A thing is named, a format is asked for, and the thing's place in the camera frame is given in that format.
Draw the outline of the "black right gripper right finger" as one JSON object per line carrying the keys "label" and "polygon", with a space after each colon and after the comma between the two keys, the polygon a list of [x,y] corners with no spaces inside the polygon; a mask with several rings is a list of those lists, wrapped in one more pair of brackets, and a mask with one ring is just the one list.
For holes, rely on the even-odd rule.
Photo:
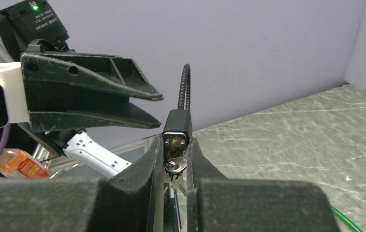
{"label": "black right gripper right finger", "polygon": [[202,153],[187,150],[190,232],[337,232],[326,194],[307,181],[230,179]]}

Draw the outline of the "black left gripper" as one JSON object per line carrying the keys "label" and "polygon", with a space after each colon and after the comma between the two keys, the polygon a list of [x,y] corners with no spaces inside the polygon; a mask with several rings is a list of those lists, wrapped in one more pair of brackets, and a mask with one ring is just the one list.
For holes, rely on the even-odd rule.
{"label": "black left gripper", "polygon": [[66,138],[81,129],[154,129],[161,122],[130,97],[163,100],[132,58],[62,50],[33,40],[20,57],[29,122],[19,127],[62,155]]}

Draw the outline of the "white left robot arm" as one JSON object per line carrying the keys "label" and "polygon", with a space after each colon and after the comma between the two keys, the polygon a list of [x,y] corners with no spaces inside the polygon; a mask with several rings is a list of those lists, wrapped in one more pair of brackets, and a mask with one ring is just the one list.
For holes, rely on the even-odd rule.
{"label": "white left robot arm", "polygon": [[21,64],[29,120],[20,127],[52,154],[110,178],[130,162],[96,143],[86,128],[161,125],[130,102],[163,99],[136,62],[70,49],[68,32],[47,1],[24,0],[1,9],[0,37]]}

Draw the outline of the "black cable padlock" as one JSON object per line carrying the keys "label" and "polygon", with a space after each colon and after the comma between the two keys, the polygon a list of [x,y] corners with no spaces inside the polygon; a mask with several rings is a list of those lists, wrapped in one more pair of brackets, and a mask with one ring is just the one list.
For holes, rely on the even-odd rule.
{"label": "black cable padlock", "polygon": [[164,160],[182,157],[192,136],[191,69],[186,63],[183,67],[178,93],[177,108],[169,112],[163,132]]}

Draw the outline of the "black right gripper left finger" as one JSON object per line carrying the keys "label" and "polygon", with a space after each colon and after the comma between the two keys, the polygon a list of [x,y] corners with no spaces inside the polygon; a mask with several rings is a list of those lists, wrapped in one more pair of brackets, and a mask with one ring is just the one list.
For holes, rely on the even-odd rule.
{"label": "black right gripper left finger", "polygon": [[0,232],[163,231],[163,139],[109,180],[0,178]]}

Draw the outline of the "silver key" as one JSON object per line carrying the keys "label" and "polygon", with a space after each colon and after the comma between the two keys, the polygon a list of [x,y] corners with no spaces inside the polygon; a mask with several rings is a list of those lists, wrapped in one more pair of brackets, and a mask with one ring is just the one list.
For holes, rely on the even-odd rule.
{"label": "silver key", "polygon": [[184,171],[187,168],[187,159],[185,157],[170,158],[165,163],[165,170],[170,176],[171,187],[179,190],[186,197],[187,190],[184,181]]}

